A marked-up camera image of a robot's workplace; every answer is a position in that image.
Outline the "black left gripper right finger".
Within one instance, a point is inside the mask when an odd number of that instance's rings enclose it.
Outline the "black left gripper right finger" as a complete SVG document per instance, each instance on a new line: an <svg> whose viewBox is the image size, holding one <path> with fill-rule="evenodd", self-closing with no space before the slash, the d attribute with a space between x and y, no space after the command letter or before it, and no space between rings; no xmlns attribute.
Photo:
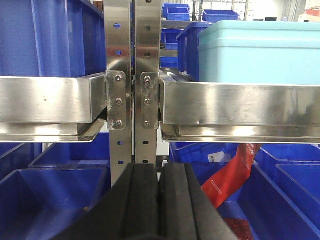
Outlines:
<svg viewBox="0 0 320 240"><path fill-rule="evenodd" d="M236 240L190 164L169 163L159 180L159 233L166 240Z"/></svg>

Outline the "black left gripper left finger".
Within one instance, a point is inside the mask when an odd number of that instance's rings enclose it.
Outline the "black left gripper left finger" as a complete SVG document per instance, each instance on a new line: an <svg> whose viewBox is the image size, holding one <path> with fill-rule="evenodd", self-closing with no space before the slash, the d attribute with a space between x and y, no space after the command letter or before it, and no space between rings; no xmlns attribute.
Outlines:
<svg viewBox="0 0 320 240"><path fill-rule="evenodd" d="M55 240L158 240L158 179L153 164L130 163L101 201Z"/></svg>

